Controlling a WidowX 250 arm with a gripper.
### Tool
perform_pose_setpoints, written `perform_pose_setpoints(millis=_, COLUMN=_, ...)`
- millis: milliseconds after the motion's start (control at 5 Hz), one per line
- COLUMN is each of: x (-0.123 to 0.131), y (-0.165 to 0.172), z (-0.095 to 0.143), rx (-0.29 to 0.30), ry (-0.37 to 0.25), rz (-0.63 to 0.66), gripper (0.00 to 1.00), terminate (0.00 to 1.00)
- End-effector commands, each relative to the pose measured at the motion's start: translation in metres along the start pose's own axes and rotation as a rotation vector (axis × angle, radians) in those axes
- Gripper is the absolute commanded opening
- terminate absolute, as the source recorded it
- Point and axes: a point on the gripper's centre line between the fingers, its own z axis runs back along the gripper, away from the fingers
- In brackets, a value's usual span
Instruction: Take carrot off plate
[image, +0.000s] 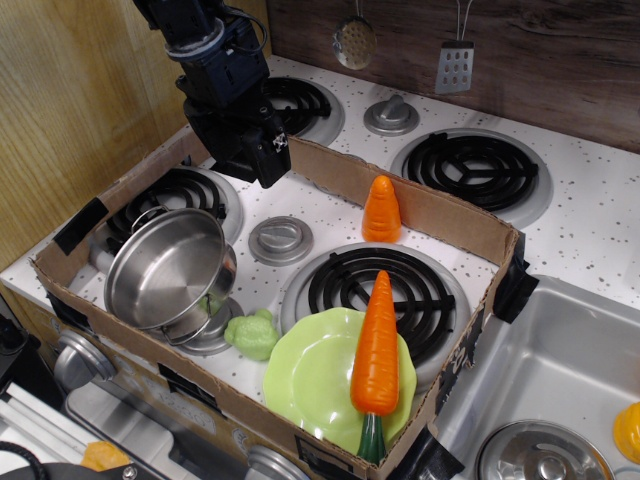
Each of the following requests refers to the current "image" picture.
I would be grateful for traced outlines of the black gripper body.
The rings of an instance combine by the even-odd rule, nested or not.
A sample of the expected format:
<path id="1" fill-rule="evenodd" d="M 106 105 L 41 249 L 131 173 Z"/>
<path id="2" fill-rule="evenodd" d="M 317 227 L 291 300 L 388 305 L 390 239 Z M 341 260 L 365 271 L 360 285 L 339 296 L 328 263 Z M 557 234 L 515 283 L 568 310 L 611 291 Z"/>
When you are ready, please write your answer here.
<path id="1" fill-rule="evenodd" d="M 242 140 L 273 131 L 273 108 L 263 96 L 268 77 L 251 22 L 216 19 L 213 30 L 174 47 L 184 75 L 177 86 L 184 112 L 210 150 L 235 150 Z"/>

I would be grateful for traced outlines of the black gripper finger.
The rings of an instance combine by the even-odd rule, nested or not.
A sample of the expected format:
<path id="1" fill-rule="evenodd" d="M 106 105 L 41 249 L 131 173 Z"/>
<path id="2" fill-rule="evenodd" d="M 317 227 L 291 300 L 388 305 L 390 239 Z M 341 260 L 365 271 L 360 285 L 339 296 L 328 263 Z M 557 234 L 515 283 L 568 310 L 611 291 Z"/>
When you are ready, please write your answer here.
<path id="1" fill-rule="evenodd" d="M 257 128 L 201 124 L 197 127 L 197 136 L 215 160 L 213 170 L 250 183 L 257 180 L 253 160 L 259 140 Z"/>
<path id="2" fill-rule="evenodd" d="M 249 128 L 243 135 L 243 150 L 263 188 L 272 187 L 291 169 L 288 137 L 280 119 Z"/>

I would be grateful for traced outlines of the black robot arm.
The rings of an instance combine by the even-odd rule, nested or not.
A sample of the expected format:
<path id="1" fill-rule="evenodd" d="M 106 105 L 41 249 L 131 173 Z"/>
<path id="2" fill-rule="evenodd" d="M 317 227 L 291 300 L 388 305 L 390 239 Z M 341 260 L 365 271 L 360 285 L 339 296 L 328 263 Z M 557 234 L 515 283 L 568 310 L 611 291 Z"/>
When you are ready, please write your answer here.
<path id="1" fill-rule="evenodd" d="M 192 130 L 216 171 L 262 187 L 291 168 L 284 123 L 263 92 L 268 40 L 256 17 L 222 1 L 139 1 L 167 56 L 183 73 L 176 86 Z"/>

